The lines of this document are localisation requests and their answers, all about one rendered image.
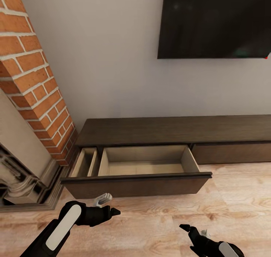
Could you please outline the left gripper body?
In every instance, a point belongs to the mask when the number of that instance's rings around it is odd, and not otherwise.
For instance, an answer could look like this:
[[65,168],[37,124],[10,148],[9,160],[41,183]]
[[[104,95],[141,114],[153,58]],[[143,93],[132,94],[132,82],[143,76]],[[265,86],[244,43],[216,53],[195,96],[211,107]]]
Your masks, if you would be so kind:
[[93,209],[93,218],[89,223],[89,226],[99,225],[107,220],[110,220],[110,206],[104,206],[103,208],[92,207]]

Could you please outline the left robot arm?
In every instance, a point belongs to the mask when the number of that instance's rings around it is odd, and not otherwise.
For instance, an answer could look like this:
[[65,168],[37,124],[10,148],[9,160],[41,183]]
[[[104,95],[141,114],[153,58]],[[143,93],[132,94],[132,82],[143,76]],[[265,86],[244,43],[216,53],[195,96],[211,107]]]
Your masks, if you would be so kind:
[[92,227],[121,214],[118,209],[110,208],[109,205],[102,208],[101,205],[111,199],[110,193],[104,193],[94,200],[93,207],[86,207],[85,203],[78,201],[67,202],[59,218],[53,219],[20,257],[56,257],[74,224]]

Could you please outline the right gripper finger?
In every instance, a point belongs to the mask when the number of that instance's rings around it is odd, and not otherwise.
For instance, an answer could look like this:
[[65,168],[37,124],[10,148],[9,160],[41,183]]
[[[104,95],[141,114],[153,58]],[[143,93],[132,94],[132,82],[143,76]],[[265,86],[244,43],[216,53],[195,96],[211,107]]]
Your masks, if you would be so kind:
[[187,224],[180,224],[180,228],[184,229],[187,232],[190,232],[191,228],[194,228],[194,226],[190,226]]
[[190,246],[190,249],[191,249],[194,253],[196,253],[196,254],[199,256],[199,254],[198,254],[198,252],[196,251],[195,247]]

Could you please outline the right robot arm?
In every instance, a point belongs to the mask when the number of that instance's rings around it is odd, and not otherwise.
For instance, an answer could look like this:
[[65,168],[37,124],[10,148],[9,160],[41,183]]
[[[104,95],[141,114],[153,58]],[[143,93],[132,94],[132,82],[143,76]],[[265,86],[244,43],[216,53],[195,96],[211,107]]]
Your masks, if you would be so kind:
[[190,249],[199,257],[244,257],[236,246],[228,242],[215,242],[207,229],[202,230],[200,234],[194,226],[180,224],[180,228],[189,233],[194,245],[190,246]]

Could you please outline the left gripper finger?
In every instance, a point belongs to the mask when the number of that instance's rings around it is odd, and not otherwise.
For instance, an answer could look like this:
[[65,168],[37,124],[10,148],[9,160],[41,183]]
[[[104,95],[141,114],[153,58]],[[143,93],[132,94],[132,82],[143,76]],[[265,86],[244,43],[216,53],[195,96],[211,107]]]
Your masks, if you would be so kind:
[[118,209],[116,208],[110,209],[110,218],[112,218],[112,216],[119,215],[119,214],[121,214],[121,212]]

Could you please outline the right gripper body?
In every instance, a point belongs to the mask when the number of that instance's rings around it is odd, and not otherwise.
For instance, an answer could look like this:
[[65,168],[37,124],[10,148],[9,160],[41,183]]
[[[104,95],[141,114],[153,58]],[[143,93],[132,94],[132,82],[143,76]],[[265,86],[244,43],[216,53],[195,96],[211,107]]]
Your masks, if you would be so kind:
[[207,243],[210,240],[209,238],[202,236],[196,227],[191,228],[189,238],[198,252],[199,257],[210,257],[207,252]]

